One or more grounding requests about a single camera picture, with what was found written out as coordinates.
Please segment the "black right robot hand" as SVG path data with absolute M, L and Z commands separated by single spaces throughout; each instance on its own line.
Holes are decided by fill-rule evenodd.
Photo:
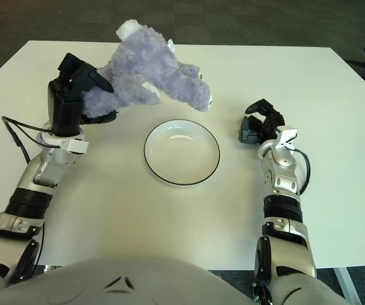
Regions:
M 284 118 L 274 106 L 264 98 L 251 104 L 246 110 L 239 129 L 239 142 L 244 144 L 263 144 L 277 138 L 278 126 L 284 126 Z

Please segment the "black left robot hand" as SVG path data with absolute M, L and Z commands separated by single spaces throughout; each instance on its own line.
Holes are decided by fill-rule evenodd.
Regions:
M 67 53 L 61 64 L 57 78 L 48 83 L 48 114 L 51 133 L 59 137 L 80 134 L 81 125 L 108 123 L 116 119 L 115 110 L 104 111 L 93 117 L 84 114 L 83 93 L 97 87 L 113 93 L 112 85 L 89 63 Z

